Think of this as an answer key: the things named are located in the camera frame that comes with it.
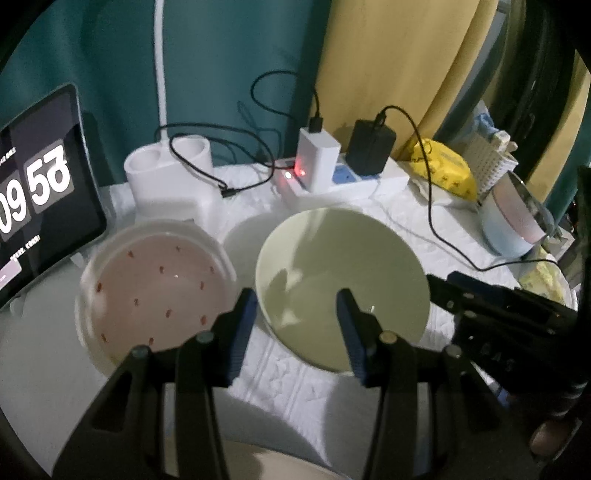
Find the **power adapter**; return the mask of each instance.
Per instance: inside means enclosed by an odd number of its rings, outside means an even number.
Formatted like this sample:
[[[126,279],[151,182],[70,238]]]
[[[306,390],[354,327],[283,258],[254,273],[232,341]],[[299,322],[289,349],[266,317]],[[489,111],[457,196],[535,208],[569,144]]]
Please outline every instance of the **power adapter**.
[[[381,121],[357,120],[345,161],[360,177],[383,172],[396,141],[396,132]]]
[[[308,192],[328,191],[339,153],[340,143],[326,130],[300,128],[294,172]]]

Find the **ceramic bowl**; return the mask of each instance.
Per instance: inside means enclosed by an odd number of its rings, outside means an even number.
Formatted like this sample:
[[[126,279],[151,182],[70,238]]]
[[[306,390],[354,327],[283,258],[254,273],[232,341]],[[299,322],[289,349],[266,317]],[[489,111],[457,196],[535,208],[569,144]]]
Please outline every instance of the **ceramic bowl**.
[[[489,192],[479,216],[491,247],[507,258],[522,257],[554,228],[552,214],[512,171]]]
[[[492,189],[496,204],[511,228],[534,245],[554,228],[554,219],[512,171],[506,172]]]
[[[499,255],[507,258],[518,258],[533,248],[533,244],[527,242],[520,234],[515,232],[491,193],[482,202],[478,214],[486,240]]]
[[[336,317],[336,295],[351,289],[384,330],[410,342],[423,335],[429,286],[411,248],[362,213],[322,208],[298,213],[267,238],[256,264],[256,292],[270,331],[318,368],[350,374]]]
[[[135,345],[165,350],[209,329],[236,295],[228,256],[202,229],[145,222],[109,238],[89,261],[76,327],[94,365],[110,375]]]

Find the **tablet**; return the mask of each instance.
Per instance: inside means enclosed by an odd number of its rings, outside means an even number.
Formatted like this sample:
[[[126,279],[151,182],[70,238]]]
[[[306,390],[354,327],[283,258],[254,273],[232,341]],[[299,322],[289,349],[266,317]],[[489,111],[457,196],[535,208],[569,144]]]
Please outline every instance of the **tablet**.
[[[106,231],[76,87],[0,131],[0,308]]]

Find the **power strip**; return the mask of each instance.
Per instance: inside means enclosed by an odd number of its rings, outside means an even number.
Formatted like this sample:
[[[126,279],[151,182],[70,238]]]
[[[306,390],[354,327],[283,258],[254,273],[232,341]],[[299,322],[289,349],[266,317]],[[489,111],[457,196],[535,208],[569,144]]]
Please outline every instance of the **power strip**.
[[[278,166],[293,164],[293,158],[278,160]],[[320,208],[368,198],[393,197],[403,191],[409,176],[398,164],[388,159],[380,175],[359,177],[339,158],[327,192],[310,193],[292,170],[276,170],[273,182],[289,208],[295,211]]]

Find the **clock digit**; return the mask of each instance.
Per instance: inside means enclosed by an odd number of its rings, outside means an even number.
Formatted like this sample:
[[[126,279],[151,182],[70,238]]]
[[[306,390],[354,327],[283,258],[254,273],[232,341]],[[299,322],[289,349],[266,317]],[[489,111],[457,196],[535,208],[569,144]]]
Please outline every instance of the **clock digit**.
[[[0,216],[0,231],[2,231],[2,233],[9,234],[10,230],[12,229],[12,217],[10,216],[10,208],[8,207],[6,197],[2,193],[0,193],[0,203],[2,204],[4,216],[6,217],[6,223],[4,223],[2,221],[2,217]]]
[[[43,166],[43,160],[38,158],[27,167],[27,182],[29,183],[29,190],[32,195],[33,202],[37,205],[44,205],[49,200],[49,182],[47,179],[39,174],[35,175],[35,172]],[[37,191],[37,186],[41,185],[41,194],[33,193]]]
[[[47,180],[49,180],[49,185],[51,185],[52,189],[56,192],[63,192],[70,184],[70,170],[68,170],[68,167],[66,166],[67,162],[64,160],[63,145],[58,145],[56,148],[43,155],[43,161],[45,163],[48,163],[53,159],[55,159],[56,163],[48,170]],[[56,174],[58,171],[61,172],[60,181],[57,181]]]
[[[21,182],[17,179],[9,181],[6,189],[6,197],[10,207],[13,210],[18,210],[17,212],[12,213],[12,218],[14,218],[16,222],[22,222],[27,216],[27,203],[25,201],[25,192],[22,189]]]

